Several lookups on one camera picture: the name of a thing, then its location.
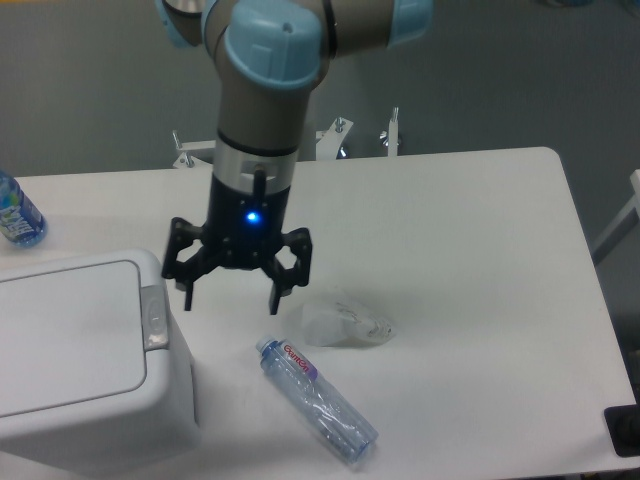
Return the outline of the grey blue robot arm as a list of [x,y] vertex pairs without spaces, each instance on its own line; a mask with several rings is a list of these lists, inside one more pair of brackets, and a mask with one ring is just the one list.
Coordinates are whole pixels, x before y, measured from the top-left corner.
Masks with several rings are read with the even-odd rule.
[[310,278],[308,229],[282,229],[309,99],[332,60],[421,37],[430,1],[160,1],[177,46],[203,46],[221,81],[209,206],[175,218],[162,274],[186,296],[217,268],[261,270],[269,309]]

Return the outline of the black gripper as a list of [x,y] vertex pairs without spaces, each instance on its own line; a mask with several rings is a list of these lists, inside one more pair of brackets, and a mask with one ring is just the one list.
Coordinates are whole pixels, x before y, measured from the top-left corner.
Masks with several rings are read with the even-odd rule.
[[[219,265],[238,270],[260,268],[272,281],[271,315],[277,314],[281,299],[294,287],[309,284],[313,251],[310,231],[302,227],[281,232],[289,193],[286,188],[257,199],[213,178],[204,225],[196,226],[181,217],[171,220],[162,276],[173,279],[176,288],[185,293],[185,311],[192,309],[195,282]],[[199,250],[179,260],[179,253],[196,240],[202,244]],[[290,268],[277,258],[284,247],[295,257]]]

